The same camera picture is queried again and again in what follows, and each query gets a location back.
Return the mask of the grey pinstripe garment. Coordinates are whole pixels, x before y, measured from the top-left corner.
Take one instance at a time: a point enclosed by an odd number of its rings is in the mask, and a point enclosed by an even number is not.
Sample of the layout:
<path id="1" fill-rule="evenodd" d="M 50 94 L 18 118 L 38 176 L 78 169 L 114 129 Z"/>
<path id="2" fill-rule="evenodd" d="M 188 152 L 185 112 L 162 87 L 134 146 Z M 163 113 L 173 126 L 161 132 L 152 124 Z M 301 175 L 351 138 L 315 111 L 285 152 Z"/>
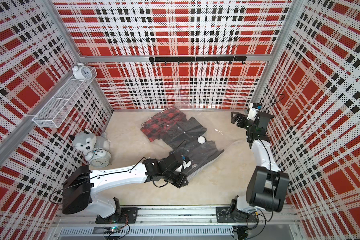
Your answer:
<path id="1" fill-rule="evenodd" d="M 185 155 L 191 161 L 191 165 L 183 170 L 190 180 L 202 169 L 212 163 L 225 150 L 219 150 L 214 141 L 200 144 L 197 140 L 193 142 L 183 141 L 172 153 Z"/>

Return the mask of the red black plaid shirt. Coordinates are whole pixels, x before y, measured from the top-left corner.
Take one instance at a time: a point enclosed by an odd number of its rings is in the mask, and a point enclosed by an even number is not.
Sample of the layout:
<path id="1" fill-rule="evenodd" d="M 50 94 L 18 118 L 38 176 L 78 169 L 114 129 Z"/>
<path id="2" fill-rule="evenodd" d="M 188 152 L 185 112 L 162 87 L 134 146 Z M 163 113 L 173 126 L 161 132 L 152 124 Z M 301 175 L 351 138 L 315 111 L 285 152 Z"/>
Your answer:
<path id="1" fill-rule="evenodd" d="M 142 124 L 141 131 L 153 142 L 159 140 L 177 122 L 185 121 L 186 114 L 177 108 L 167 108 Z"/>

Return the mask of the clear vacuum bag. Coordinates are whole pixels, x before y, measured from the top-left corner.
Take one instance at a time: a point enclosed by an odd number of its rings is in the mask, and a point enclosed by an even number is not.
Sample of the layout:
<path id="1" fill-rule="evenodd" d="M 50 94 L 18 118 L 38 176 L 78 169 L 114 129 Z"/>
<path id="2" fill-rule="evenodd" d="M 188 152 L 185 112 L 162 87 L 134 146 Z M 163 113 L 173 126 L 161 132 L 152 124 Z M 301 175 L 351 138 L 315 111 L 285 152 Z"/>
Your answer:
<path id="1" fill-rule="evenodd" d="M 231 124 L 229 112 L 181 111 L 169 107 L 141 125 L 150 142 L 169 148 L 162 160 L 144 160 L 148 181 L 163 180 L 177 188 L 185 186 L 205 169 L 219 162 L 237 175 L 253 170 L 253 156 L 245 144 L 245 131 Z"/>

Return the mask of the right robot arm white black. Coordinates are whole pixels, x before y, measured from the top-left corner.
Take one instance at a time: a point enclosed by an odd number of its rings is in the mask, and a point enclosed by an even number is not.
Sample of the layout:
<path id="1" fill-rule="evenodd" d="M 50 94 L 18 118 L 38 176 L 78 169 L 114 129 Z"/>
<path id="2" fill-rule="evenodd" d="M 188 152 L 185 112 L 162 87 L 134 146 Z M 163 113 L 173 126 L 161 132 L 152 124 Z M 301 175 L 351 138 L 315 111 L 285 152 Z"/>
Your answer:
<path id="1" fill-rule="evenodd" d="M 267 135 L 268 124 L 275 116 L 251 112 L 255 113 L 253 117 L 231 112 L 231 122 L 246 130 L 247 142 L 256 162 L 246 194 L 232 199 L 231 214 L 251 214 L 257 209 L 279 213 L 284 206 L 290 178 L 276 164 Z"/>

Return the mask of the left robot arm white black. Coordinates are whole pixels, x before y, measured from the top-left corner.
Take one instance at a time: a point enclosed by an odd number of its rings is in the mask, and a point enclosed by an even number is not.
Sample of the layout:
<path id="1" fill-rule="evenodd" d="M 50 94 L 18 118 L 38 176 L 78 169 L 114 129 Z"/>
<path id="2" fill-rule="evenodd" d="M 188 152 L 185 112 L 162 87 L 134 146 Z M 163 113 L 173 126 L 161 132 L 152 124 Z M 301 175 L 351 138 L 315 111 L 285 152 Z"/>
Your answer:
<path id="1" fill-rule="evenodd" d="M 111 170 L 90 170 L 89 166 L 81 166 L 63 183 L 62 213 L 73 215 L 88 211 L 103 219 L 120 214 L 119 201 L 102 197 L 102 191 L 160 180 L 181 188 L 188 185 L 184 170 L 190 165 L 188 157 L 173 153 L 161 160 L 142 158 L 134 166 Z"/>

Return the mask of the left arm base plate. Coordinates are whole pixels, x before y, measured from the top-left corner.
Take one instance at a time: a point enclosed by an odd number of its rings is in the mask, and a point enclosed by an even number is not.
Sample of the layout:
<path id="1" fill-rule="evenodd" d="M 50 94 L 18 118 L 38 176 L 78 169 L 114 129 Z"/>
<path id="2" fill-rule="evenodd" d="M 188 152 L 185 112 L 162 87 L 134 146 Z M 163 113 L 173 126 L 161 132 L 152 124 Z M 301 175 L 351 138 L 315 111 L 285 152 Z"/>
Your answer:
<path id="1" fill-rule="evenodd" d="M 117 223 L 128 223 L 135 224 L 138 216 L 139 208 L 121 208 L 121 213 L 115 213 L 107 218 L 101 218 L 97 216 L 96 224 L 117 224 Z"/>

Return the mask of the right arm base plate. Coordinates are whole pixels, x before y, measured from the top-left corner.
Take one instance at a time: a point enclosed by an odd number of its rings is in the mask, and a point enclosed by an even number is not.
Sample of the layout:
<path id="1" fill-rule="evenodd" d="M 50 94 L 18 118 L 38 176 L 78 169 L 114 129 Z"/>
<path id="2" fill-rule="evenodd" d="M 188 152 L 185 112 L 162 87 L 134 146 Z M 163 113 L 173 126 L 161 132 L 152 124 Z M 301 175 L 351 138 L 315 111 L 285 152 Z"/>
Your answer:
<path id="1" fill-rule="evenodd" d="M 216 207 L 218 223 L 256 223 L 257 217 L 253 214 L 232 210 L 231 207 Z"/>

